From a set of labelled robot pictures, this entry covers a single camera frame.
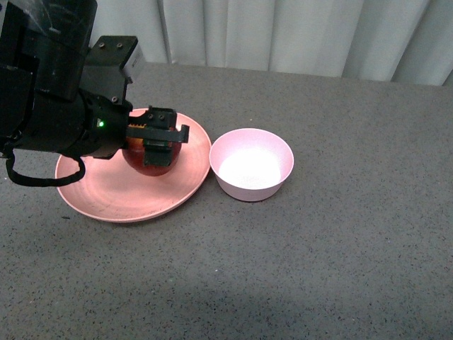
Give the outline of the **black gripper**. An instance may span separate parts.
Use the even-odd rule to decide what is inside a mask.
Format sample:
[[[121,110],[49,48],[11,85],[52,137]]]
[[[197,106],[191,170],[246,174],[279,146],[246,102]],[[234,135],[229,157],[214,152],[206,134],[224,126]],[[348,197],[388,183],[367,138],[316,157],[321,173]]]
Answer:
[[[31,116],[13,141],[17,149],[56,152],[66,157],[111,158],[126,148],[127,139],[143,140],[145,166],[170,166],[172,142],[186,143],[189,127],[176,127],[178,114],[148,107],[132,113],[128,101],[80,90],[72,102],[35,94]]]

